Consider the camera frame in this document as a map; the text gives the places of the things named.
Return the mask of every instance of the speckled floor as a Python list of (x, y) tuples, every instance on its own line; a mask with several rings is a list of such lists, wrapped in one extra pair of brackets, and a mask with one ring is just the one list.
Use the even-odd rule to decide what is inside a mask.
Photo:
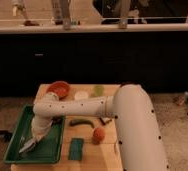
[[(188, 171), (188, 105), (177, 106), (173, 98), (179, 94), (150, 94), (155, 107), (171, 171)], [(33, 98), (0, 98), (0, 129), (13, 131), (18, 116)], [(8, 143), (0, 136), (0, 170), (10, 170), (3, 163)]]

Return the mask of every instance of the red bowl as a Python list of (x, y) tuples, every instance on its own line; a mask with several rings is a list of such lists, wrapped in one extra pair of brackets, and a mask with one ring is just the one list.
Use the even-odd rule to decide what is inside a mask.
[(64, 98), (68, 95), (70, 86), (65, 81), (55, 81), (49, 85), (46, 92), (56, 93), (59, 98)]

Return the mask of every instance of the wooden cutting board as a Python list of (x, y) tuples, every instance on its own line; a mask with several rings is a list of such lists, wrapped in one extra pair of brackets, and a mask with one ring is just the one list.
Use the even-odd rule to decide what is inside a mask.
[[(41, 84), (37, 92), (34, 103), (36, 103), (46, 92), (48, 84)], [(69, 95), (64, 100), (73, 100), (77, 91), (83, 90), (93, 95), (94, 85), (70, 85)], [(104, 95), (113, 95), (118, 85), (104, 85)], [(86, 118), (94, 122), (95, 127), (103, 127), (106, 137), (100, 145), (92, 143), (93, 128), (90, 125), (69, 126), (69, 121), (75, 118)], [(68, 160), (69, 146), (72, 138), (83, 138), (83, 158), (82, 161)], [(106, 126), (102, 126), (96, 117), (66, 116), (62, 151), (60, 161), (56, 164), (23, 164), (11, 165), (12, 171), (122, 171), (119, 147), (116, 144), (116, 127), (112, 121)]]

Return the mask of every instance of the green tray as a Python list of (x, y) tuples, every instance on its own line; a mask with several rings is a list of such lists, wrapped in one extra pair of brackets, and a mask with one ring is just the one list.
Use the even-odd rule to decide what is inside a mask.
[(19, 150), (23, 146), (24, 142), (32, 138), (31, 121), (33, 116), (33, 106), (25, 106), (6, 150), (4, 163), (44, 164), (56, 163), (59, 161), (65, 116), (61, 116), (61, 122), (59, 124), (52, 125), (47, 136), (37, 143), (32, 151), (23, 155), (19, 154)]

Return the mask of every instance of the floor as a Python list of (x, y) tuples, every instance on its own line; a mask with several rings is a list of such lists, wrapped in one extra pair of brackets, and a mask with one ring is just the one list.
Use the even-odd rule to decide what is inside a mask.
[[(49, 0), (41, 0), (41, 3), (39, 0), (24, 0), (24, 3), (31, 20), (37, 21), (41, 26), (52, 25)], [(92, 5), (92, 0), (70, 0), (70, 14), (72, 21), (80, 21), (83, 25), (100, 24), (102, 21), (101, 16)], [(12, 16), (11, 0), (0, 0), (0, 27), (22, 26), (23, 21), (21, 15)]]
[[(188, 105), (178, 106), (173, 102), (181, 93), (150, 94), (171, 171), (188, 171)], [(18, 116), (26, 104), (32, 104), (34, 98), (0, 98), (0, 130), (13, 132)], [(0, 136), (0, 170), (10, 170), (3, 163), (8, 146)]]

